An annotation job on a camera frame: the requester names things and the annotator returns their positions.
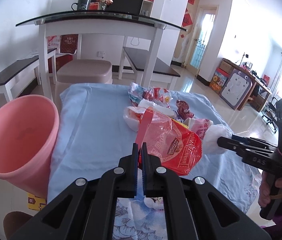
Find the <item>yellow cardboard box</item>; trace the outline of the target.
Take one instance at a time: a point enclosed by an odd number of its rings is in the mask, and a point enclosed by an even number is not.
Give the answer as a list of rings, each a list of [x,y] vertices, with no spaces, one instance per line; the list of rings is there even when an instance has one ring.
[[[33,194],[28,193],[28,209],[34,211],[41,211],[47,204],[45,198],[37,197]]]

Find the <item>dark red crumpled wrapper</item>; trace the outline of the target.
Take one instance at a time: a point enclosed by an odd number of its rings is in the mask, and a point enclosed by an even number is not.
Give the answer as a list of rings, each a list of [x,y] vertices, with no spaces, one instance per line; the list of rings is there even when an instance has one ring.
[[[183,120],[194,117],[194,114],[190,111],[190,106],[187,102],[183,100],[177,100],[176,106],[177,106],[177,113]]]

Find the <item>glass balcony door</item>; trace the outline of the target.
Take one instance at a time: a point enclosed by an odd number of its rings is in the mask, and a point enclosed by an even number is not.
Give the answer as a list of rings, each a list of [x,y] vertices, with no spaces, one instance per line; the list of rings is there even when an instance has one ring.
[[[186,68],[197,76],[213,30],[217,7],[200,7],[193,36],[189,43]]]

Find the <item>blue red snack wrapper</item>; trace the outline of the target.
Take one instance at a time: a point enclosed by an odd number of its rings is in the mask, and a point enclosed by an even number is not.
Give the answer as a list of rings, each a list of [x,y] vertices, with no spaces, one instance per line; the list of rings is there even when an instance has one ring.
[[[128,90],[129,98],[132,105],[138,106],[142,99],[154,102],[163,107],[170,107],[172,94],[166,88],[160,87],[142,87],[141,85],[131,82]]]

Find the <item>red printed plastic bag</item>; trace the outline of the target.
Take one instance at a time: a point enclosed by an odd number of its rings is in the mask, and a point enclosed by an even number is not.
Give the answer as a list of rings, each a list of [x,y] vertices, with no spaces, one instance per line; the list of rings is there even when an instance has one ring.
[[[143,143],[148,154],[158,157],[164,167],[179,176],[187,176],[203,155],[196,133],[152,107],[140,121],[136,144],[141,148]]]

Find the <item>orange white plastic bag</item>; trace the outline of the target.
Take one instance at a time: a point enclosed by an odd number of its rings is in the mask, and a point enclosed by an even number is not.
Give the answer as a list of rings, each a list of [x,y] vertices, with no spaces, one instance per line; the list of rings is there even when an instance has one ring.
[[[142,116],[149,107],[153,108],[155,111],[159,111],[160,113],[169,116],[170,118],[177,117],[176,112],[172,109],[160,106],[155,102],[142,99],[138,106],[129,106],[124,109],[123,118],[131,130],[135,132],[138,131]]]

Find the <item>wooden desk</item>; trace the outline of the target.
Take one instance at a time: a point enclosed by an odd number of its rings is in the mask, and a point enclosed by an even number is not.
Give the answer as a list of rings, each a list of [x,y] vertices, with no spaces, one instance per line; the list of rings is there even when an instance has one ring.
[[[252,75],[248,70],[234,64],[233,62],[223,58],[222,65],[230,66],[231,73],[221,89],[219,96],[234,110],[241,111],[250,98],[256,100],[256,110],[262,111],[269,97],[272,95],[271,90],[264,85],[260,79]],[[260,93],[265,93],[263,97],[260,95],[252,96],[256,87],[260,88]]]

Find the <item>dark green mug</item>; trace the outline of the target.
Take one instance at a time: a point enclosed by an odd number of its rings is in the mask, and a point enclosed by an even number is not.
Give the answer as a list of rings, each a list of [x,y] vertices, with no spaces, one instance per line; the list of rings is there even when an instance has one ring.
[[[87,11],[89,9],[91,0],[78,0],[71,5],[73,11]]]

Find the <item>grey monster drawing board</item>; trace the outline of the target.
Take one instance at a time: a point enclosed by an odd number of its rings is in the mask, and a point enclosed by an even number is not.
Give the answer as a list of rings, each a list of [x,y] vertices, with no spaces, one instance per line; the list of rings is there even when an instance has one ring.
[[[241,110],[253,87],[254,79],[245,72],[234,69],[219,96],[234,110]]]

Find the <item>pink plastic basin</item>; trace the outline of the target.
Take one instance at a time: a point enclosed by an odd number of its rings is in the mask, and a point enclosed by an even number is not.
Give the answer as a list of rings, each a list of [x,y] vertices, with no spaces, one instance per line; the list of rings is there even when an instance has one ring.
[[[16,98],[0,108],[0,179],[46,198],[59,113],[41,95]]]

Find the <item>beige plastic stool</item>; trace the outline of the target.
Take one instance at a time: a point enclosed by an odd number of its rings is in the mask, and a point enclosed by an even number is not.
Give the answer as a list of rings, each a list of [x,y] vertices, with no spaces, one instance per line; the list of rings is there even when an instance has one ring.
[[[105,60],[72,60],[56,72],[60,83],[112,83],[112,64]]]

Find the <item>red gift bag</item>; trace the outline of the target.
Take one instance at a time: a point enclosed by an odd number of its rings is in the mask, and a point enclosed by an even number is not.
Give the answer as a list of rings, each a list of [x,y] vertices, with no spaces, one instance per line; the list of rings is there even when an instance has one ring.
[[[61,54],[75,54],[78,47],[78,34],[62,35],[60,41]]]

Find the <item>colourful cardboard box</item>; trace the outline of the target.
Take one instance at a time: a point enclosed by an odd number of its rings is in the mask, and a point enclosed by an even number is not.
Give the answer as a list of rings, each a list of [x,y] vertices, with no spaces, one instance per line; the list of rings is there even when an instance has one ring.
[[[214,72],[209,87],[217,94],[219,94],[229,78],[229,74],[220,68],[217,68]]]

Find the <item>pink white paper carton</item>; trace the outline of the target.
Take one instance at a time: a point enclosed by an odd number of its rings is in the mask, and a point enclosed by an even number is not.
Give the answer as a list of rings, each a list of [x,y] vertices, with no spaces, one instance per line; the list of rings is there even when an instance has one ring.
[[[213,125],[213,121],[209,119],[187,118],[183,124],[185,124],[190,131],[196,133],[198,137],[203,140],[206,131]]]

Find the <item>left black white bench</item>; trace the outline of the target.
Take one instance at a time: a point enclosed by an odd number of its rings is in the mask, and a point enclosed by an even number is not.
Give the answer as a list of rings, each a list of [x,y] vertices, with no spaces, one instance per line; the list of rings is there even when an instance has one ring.
[[[41,85],[39,68],[38,55],[28,59],[17,60],[0,72],[0,94],[4,95],[7,102],[14,100],[11,89],[31,72],[34,73],[37,83]]]

